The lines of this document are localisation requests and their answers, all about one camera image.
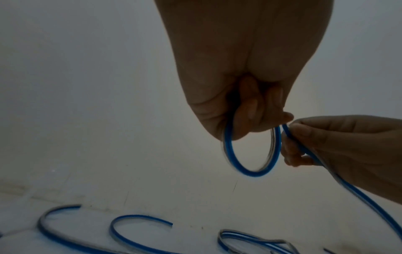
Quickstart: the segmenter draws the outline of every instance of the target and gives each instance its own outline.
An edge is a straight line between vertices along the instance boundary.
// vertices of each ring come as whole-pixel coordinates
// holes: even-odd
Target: palm
[[[322,38],[332,3],[278,2],[157,1],[187,101],[217,138],[236,108],[237,137],[290,120],[282,107],[270,106],[269,89],[281,87],[285,101]],[[247,73],[260,81],[259,88],[253,83],[239,88],[239,77]],[[257,113],[249,126],[242,126],[253,98]]]

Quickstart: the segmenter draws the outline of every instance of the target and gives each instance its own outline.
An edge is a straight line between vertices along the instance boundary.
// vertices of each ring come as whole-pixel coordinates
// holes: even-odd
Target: hand
[[[402,120],[323,116],[296,120],[289,129],[347,182],[402,204]],[[314,165],[284,133],[282,139],[286,164]]]
[[[283,106],[321,41],[332,0],[156,4],[187,102],[210,134],[221,139],[233,114],[233,139],[293,119]]]

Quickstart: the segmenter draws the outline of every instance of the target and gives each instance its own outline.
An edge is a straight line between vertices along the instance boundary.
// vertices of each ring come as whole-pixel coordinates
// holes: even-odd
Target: white surface
[[[287,110],[402,117],[401,8],[337,1]],[[1,192],[36,186],[36,198],[183,228],[400,252],[383,222],[324,170],[280,161],[250,179],[226,163],[186,105],[151,0],[3,0],[0,31]],[[245,165],[266,156],[263,135],[235,143]],[[380,202],[402,222],[399,206]]]

